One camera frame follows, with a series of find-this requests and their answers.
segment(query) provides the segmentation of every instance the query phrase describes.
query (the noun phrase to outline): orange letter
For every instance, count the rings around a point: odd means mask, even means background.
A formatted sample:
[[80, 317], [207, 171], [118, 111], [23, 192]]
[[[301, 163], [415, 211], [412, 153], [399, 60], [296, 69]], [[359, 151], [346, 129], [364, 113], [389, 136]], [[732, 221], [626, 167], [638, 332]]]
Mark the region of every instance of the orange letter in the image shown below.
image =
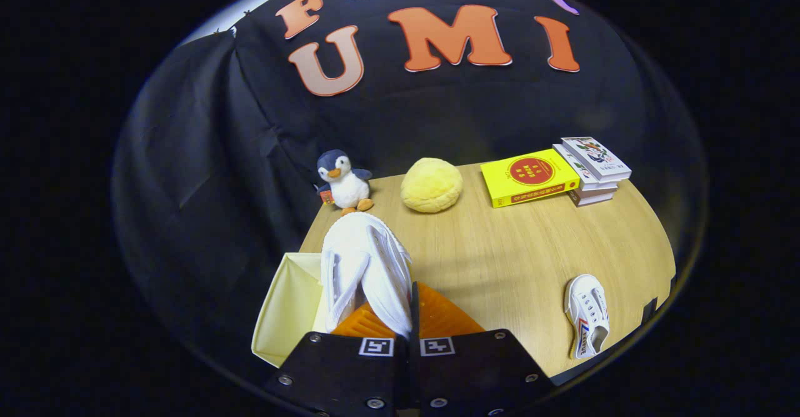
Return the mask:
[[300, 79], [309, 92], [320, 97], [331, 97], [346, 92], [358, 84], [364, 75], [364, 63], [353, 38], [357, 31], [357, 26], [345, 26], [329, 33], [325, 38], [326, 42], [336, 44], [336, 49], [339, 50], [339, 55], [345, 64], [345, 71], [339, 78], [328, 78], [323, 73], [323, 67], [320, 66], [316, 54], [319, 48], [316, 42], [305, 44], [289, 55], [289, 62], [297, 67]]
[[535, 16], [534, 20], [545, 27], [547, 40], [551, 43], [551, 56], [547, 59], [549, 66], [565, 72], [580, 71], [581, 67], [572, 56], [572, 47], [569, 46], [569, 38], [566, 36], [569, 27], [558, 20], [545, 16]]
[[492, 8], [467, 4], [458, 9], [452, 26], [424, 8], [394, 11], [389, 14], [389, 21], [399, 23], [406, 35], [411, 57], [406, 62], [406, 70], [422, 72], [442, 64], [439, 58], [431, 54], [428, 42], [437, 47], [454, 66], [461, 63], [467, 41], [471, 43], [472, 52], [466, 59], [475, 66], [511, 64], [511, 55], [503, 50], [503, 42], [494, 24], [497, 15], [498, 12]]
[[303, 1], [305, 0], [292, 1], [275, 13], [275, 16], [282, 16], [283, 23], [286, 24], [286, 39], [297, 36], [303, 29], [319, 20], [318, 15], [310, 16], [308, 12], [322, 9], [323, 0], [308, 0], [305, 4]]

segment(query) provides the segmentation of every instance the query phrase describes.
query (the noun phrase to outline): black background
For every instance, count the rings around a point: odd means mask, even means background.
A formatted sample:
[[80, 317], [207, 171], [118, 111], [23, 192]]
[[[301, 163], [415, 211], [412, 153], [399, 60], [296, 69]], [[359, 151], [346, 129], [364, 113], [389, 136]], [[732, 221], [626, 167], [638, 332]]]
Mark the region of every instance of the black background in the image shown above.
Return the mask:
[[[279, 414], [158, 323], [123, 266], [109, 217], [111, 154], [138, 89], [172, 47], [235, 0], [4, 1], [14, 43], [3, 87], [12, 220], [2, 334], [12, 348], [2, 407]], [[712, 214], [671, 312], [542, 411], [796, 411], [788, 337], [796, 320], [785, 300], [798, 263], [773, 247], [789, 246], [797, 228], [782, 187], [796, 168], [791, 144], [779, 140], [798, 133], [796, 113], [778, 107], [797, 78], [785, 49], [788, 0], [580, 1], [642, 44], [686, 99], [709, 155]]]

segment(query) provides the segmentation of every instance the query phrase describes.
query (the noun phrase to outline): red sticker on penguin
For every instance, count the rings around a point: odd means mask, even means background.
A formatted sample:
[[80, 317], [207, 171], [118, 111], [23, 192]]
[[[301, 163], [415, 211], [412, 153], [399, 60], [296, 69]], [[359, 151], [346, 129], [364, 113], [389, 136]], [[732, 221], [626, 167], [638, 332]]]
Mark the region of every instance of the red sticker on penguin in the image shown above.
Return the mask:
[[322, 203], [325, 205], [334, 204], [334, 195], [331, 194], [331, 190], [323, 190], [319, 193], [319, 197], [322, 198]]

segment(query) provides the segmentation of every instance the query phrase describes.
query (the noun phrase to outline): book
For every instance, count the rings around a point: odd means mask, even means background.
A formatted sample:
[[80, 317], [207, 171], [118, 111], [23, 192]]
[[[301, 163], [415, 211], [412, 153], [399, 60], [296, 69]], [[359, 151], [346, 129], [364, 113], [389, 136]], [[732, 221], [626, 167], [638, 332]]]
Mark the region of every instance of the book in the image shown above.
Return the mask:
[[610, 190], [617, 189], [617, 182], [615, 183], [600, 183], [594, 175], [586, 169], [575, 155], [572, 155], [562, 144], [552, 144], [552, 148], [561, 155], [562, 158], [575, 170], [575, 173], [581, 178], [581, 184], [577, 187], [578, 190]]
[[616, 183], [612, 184], [611, 189], [595, 189], [595, 190], [580, 190], [575, 189], [575, 194], [578, 195], [579, 198], [591, 198], [597, 197], [597, 195], [604, 195], [604, 194], [614, 194], [614, 192], [619, 189]]
[[561, 138], [566, 148], [600, 183], [618, 183], [631, 177], [631, 169], [594, 138]]
[[580, 177], [554, 149], [481, 164], [492, 207], [523, 203], [578, 188]]
[[319, 193], [319, 197], [322, 198], [323, 205], [332, 205], [335, 203], [334, 195], [331, 190], [323, 190]]
[[577, 192], [574, 190], [569, 190], [567, 193], [569, 198], [572, 199], [572, 202], [575, 203], [575, 206], [586, 206], [591, 205], [592, 203], [600, 203], [600, 201], [608, 201], [614, 197], [614, 192], [606, 192], [604, 194], [595, 194], [591, 197], [580, 197]]

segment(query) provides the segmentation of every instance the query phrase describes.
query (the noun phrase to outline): black backdrop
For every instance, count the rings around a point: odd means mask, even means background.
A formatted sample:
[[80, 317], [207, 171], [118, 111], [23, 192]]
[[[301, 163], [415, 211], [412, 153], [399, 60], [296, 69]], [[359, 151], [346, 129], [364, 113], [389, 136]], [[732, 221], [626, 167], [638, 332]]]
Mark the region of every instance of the black backdrop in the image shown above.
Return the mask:
[[[636, 171], [683, 278], [706, 220], [703, 150], [663, 73], [585, 4], [568, 0], [575, 16], [552, 0], [324, 0], [319, 21], [287, 41], [275, 15], [289, 1], [245, 9], [235, 36], [223, 30], [169, 53], [120, 134], [117, 240], [146, 302], [186, 346], [246, 383], [264, 381], [271, 369], [248, 351], [252, 322], [283, 254], [311, 227], [314, 161], [332, 148], [383, 177], [423, 156], [479, 163], [591, 133]], [[497, 9], [510, 66], [404, 71], [408, 48], [389, 13], [422, 5], [452, 21], [474, 3]], [[569, 24], [579, 73], [548, 66], [534, 15]], [[283, 59], [347, 24], [358, 25], [362, 81], [312, 95]], [[326, 75], [340, 75], [330, 44], [317, 57]]]
[[[163, 56], [232, 0], [6, 1], [22, 9], [9, 22], [8, 33], [22, 42], [9, 52], [11, 73], [35, 88], [27, 95], [23, 81], [11, 81], [4, 90], [16, 112], [5, 122], [14, 220], [3, 309], [6, 334], [22, 337], [12, 339], [7, 357], [14, 374], [3, 406], [32, 414], [268, 413], [267, 403], [219, 377], [157, 323], [123, 267], [109, 217], [111, 153], [123, 116]], [[747, 5], [723, 20], [721, 0], [580, 1], [665, 69], [717, 168], [706, 249], [674, 309], [631, 352], [546, 411], [787, 409], [796, 358], [779, 328], [756, 323], [765, 309], [783, 309], [756, 274], [788, 278], [796, 256], [771, 263], [753, 229], [796, 225], [788, 213], [763, 219], [755, 207], [766, 201], [780, 209], [779, 189], [741, 186], [742, 178], [757, 184], [780, 173], [751, 155], [751, 141], [766, 144], [796, 129], [774, 110], [786, 75], [781, 47], [754, 43], [765, 34], [757, 29], [787, 35], [785, 22], [761, 22], [786, 2], [726, 1]], [[731, 46], [734, 35], [745, 41]], [[751, 70], [744, 79], [731, 75], [731, 56]], [[737, 84], [739, 93], [728, 91]], [[764, 220], [769, 225], [754, 225]], [[783, 362], [773, 363], [778, 356]], [[777, 388], [762, 385], [768, 377]]]

